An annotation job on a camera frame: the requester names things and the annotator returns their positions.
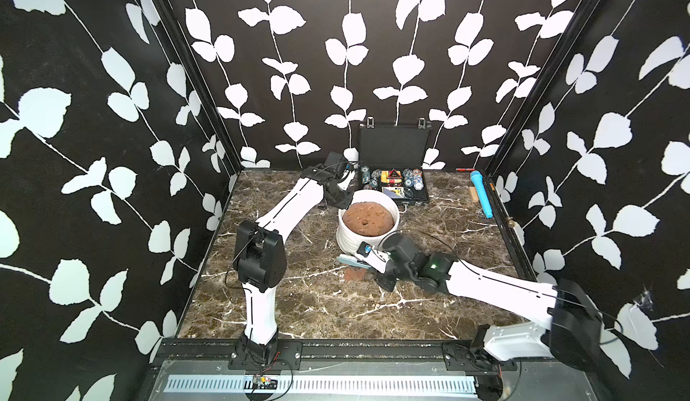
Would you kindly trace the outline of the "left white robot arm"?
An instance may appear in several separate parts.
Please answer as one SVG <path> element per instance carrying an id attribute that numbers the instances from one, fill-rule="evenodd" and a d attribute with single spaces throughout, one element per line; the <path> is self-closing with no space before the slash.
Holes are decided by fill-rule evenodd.
<path id="1" fill-rule="evenodd" d="M 269 355 L 277 343 L 276 288 L 288 266 L 285 243 L 289 235 L 322 201 L 349 208 L 353 175 L 354 168 L 345 156 L 332 152 L 325 162 L 304 169 L 289 193 L 264 216 L 238 225 L 232 266 L 245 295 L 241 343 L 247 348 Z"/>

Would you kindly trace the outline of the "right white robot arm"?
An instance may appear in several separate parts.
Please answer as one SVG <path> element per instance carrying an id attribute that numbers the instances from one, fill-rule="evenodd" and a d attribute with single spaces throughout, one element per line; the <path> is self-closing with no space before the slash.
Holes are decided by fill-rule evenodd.
<path id="1" fill-rule="evenodd" d="M 495 361 L 553 358 L 584 372 L 597 368 L 602 314 L 575 282 L 553 285 L 500 275 L 447 253 L 426 254 L 400 233 L 377 248 L 361 243 L 355 257 L 377 271 L 377 283 L 386 291 L 411 281 L 427 292 L 478 300 L 524 318 L 522 324 L 478 331 L 479 350 Z"/>

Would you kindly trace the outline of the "white ceramic flower pot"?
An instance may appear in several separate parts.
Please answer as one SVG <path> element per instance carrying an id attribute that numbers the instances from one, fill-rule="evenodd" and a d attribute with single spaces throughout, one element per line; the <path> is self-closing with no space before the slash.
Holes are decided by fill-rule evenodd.
<path id="1" fill-rule="evenodd" d="M 353 194 L 353 199 L 352 203 L 350 206 L 352 206 L 354 203 L 362 203 L 362 202 L 374 202 L 374 203 L 379 203 L 386 207 L 389 212 L 394 217 L 395 220 L 395 226 L 393 227 L 392 230 L 390 230 L 388 233 L 378 236 L 378 237 L 363 237 L 361 235 L 355 234 L 352 231 L 350 231 L 343 223 L 342 221 L 342 216 L 346 212 L 346 210 L 339 210 L 338 212 L 338 228 L 336 231 L 336 239 L 338 246 L 340 247 L 341 251 L 345 254 L 349 255 L 354 255 L 357 252 L 357 249 L 360 245 L 361 242 L 367 242 L 372 246 L 372 248 L 377 248 L 381 241 L 384 239 L 384 237 L 395 230 L 398 229 L 399 224 L 400 224 L 400 212 L 398 209 L 398 206 L 396 202 L 391 199 L 390 197 L 386 196 L 382 192 L 374 191 L 374 190 L 357 190 Z"/>

